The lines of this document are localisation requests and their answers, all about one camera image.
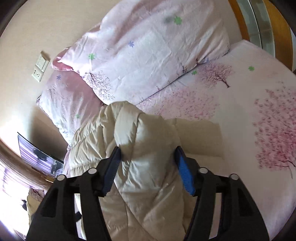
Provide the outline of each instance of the television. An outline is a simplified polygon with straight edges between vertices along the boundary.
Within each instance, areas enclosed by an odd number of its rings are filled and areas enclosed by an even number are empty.
[[[21,134],[17,135],[21,158],[34,169],[53,178],[62,174],[64,162],[45,154]]]

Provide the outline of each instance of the green flower print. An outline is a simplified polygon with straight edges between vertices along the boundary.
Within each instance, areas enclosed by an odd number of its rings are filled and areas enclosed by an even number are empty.
[[[180,17],[175,17],[174,18],[174,22],[175,22],[175,24],[177,24],[177,25],[181,25],[181,23],[182,23],[182,19],[180,18]]]
[[[90,53],[89,54],[89,59],[90,60],[94,60],[96,58],[96,55],[95,54],[93,54],[93,53]]]

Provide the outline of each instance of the wall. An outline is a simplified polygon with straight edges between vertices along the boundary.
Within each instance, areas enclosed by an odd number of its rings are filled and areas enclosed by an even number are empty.
[[[31,77],[43,50],[51,59],[101,21],[119,0],[28,0],[0,37],[0,139],[19,153],[17,132],[44,152],[63,158],[67,144],[36,106],[46,80]]]
[[[228,0],[214,0],[214,2],[228,32],[230,44],[241,41],[242,35],[239,30],[239,25]]]

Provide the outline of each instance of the pink pillowcase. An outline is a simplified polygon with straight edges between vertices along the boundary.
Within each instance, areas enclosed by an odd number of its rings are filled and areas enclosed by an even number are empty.
[[[52,61],[52,68],[59,71],[70,71],[73,70],[73,68],[69,65],[66,65],[64,63],[59,63],[58,61],[64,57],[65,53],[68,51],[70,47],[65,48],[62,52],[60,52]]]
[[[76,130],[99,113],[103,102],[79,74],[55,70],[37,104],[71,144]]]
[[[228,50],[213,0],[122,0],[59,62],[105,104],[138,104]]]

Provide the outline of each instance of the bolt head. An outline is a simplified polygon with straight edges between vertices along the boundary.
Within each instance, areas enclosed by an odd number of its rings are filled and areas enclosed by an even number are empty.
[[[95,168],[91,168],[88,170],[89,174],[95,174],[96,173],[96,169]]]
[[[231,174],[230,175],[230,178],[232,179],[232,180],[238,180],[239,179],[239,176],[238,175],[236,175],[236,174]]]
[[[65,177],[66,177],[65,175],[58,175],[57,180],[58,181],[63,181],[65,179]]]
[[[202,174],[206,174],[209,170],[205,167],[201,167],[198,171]]]

